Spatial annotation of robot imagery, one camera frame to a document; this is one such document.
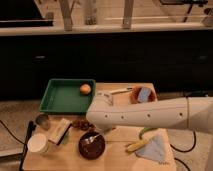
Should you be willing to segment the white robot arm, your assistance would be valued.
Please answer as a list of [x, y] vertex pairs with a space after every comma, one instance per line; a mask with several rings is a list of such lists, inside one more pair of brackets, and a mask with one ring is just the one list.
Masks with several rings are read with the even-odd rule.
[[136, 126], [191, 130], [212, 135], [205, 171], [213, 171], [213, 97], [184, 97], [116, 106], [107, 91], [98, 91], [86, 119], [99, 132], [114, 126]]

